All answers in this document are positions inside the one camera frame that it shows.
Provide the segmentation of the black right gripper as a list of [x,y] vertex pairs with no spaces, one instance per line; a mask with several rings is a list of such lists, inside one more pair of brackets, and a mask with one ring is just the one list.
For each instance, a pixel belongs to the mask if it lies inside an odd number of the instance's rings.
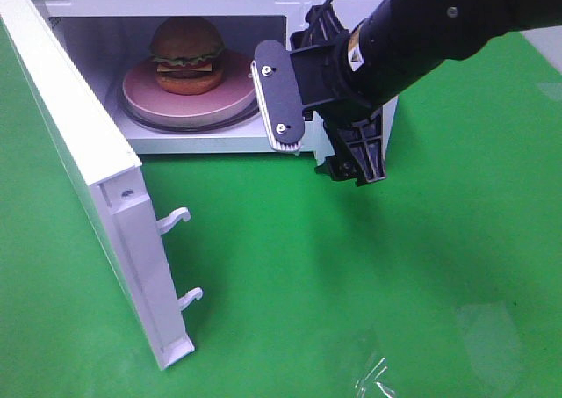
[[305,112],[317,112],[334,150],[315,169],[334,181],[354,179],[356,186],[386,178],[383,157],[383,114],[352,89],[345,29],[333,7],[314,5],[298,31],[298,49],[291,63]]

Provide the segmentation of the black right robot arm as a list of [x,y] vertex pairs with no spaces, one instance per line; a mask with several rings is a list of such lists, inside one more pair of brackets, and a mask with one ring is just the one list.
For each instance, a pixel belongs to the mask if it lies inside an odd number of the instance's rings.
[[303,105],[321,116],[334,150],[319,171],[366,185],[385,177],[386,102],[494,37],[559,25],[561,0],[383,0],[352,30],[324,3],[306,22],[291,58]]

